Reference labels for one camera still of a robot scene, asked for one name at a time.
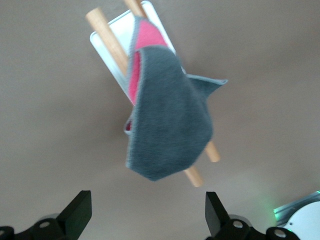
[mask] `white plastic board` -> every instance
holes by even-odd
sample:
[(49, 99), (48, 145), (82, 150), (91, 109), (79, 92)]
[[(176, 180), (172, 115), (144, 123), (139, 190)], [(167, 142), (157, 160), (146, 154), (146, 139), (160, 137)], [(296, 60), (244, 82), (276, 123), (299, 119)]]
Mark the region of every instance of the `white plastic board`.
[[(159, 31), (161, 32), (165, 42), (167, 43), (168, 47), (176, 53), (174, 46), (172, 45), (164, 26), (162, 25), (158, 14), (154, 8), (154, 6), (149, 1), (143, 1), (142, 7), (145, 13), (148, 16), (148, 19), (157, 26)], [(118, 41), (122, 45), (124, 51), (128, 54), (131, 38), (133, 35), (134, 30), (134, 15), (131, 13), (130, 10), (126, 11), (125, 13), (121, 14), (120, 16), (116, 17), (112, 21), (109, 22), (110, 28), (112, 29), (114, 35), (117, 37)], [(120, 87), (124, 92), (123, 86), (125, 86), (126, 78), (120, 71), (118, 65), (114, 61), (113, 57), (109, 53), (106, 46), (101, 41), (99, 35), (94, 31), (90, 35), (90, 42), (92, 43), (93, 47), (97, 51), (97, 53), (102, 58), (105, 65), (108, 67), (112, 75), (114, 76), (115, 80), (118, 82)]]

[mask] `screw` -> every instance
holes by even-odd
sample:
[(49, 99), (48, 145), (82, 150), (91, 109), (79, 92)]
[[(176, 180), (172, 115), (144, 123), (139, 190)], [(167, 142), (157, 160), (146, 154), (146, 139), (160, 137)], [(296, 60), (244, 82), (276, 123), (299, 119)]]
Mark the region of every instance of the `screw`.
[(244, 225), (240, 221), (234, 221), (233, 226), (235, 226), (237, 229), (242, 229)]
[(43, 228), (45, 228), (45, 227), (48, 227), (49, 225), (50, 225), (50, 222), (44, 221), (43, 223), (41, 223), (41, 224), (39, 225), (39, 228), (43, 229)]
[(285, 238), (287, 236), (285, 232), (280, 229), (274, 230), (274, 234), (280, 238)]

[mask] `wooden dowel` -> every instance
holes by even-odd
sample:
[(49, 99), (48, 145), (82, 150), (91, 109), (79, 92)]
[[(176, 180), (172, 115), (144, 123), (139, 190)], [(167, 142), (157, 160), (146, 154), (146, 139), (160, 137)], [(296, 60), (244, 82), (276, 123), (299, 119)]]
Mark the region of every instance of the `wooden dowel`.
[(205, 146), (205, 152), (211, 162), (216, 163), (220, 161), (220, 154), (212, 140)]
[[(125, 2), (134, 15), (147, 18), (147, 15), (143, 10), (139, 0), (125, 0)], [(110, 54), (112, 55), (116, 64), (119, 66), (123, 75), (126, 75), (128, 67), (128, 56), (120, 45), (115, 34), (109, 27), (108, 20), (104, 16), (101, 9), (98, 7), (91, 10), (86, 14), (85, 18), (90, 23), (93, 30), (96, 31), (96, 33), (99, 35), (104, 45), (108, 48)], [(184, 170), (184, 173), (189, 178), (193, 186), (200, 187), (203, 185), (203, 178), (200, 176), (195, 166), (191, 166), (188, 169)]]
[(93, 9), (85, 15), (85, 18), (90, 23), (93, 30), (99, 35), (104, 45), (108, 48), (123, 75), (126, 75), (128, 56), (109, 27), (108, 20), (101, 9), (99, 7)]
[(124, 0), (127, 7), (131, 10), (133, 15), (148, 18), (144, 8), (141, 5), (140, 0)]
[(204, 180), (195, 166), (191, 166), (184, 170), (184, 173), (189, 178), (192, 185), (196, 188), (201, 187), (204, 184)]

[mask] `gray fabric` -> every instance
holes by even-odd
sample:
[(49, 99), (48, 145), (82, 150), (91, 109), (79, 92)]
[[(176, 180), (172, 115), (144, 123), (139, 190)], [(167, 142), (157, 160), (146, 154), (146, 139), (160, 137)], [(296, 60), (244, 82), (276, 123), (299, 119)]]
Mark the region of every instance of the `gray fabric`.
[(153, 45), (141, 57), (126, 166), (156, 181), (189, 168), (212, 137), (208, 96), (226, 80), (186, 75), (175, 54)]

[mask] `microfiber cloth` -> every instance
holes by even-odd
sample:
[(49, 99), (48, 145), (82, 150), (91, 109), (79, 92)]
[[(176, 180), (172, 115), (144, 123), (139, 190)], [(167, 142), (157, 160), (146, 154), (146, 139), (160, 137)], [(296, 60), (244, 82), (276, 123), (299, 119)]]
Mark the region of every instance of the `microfiber cloth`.
[(185, 74), (159, 30), (135, 17), (127, 71), (134, 105), (126, 166), (157, 181), (189, 168), (213, 135), (207, 98), (226, 80)]

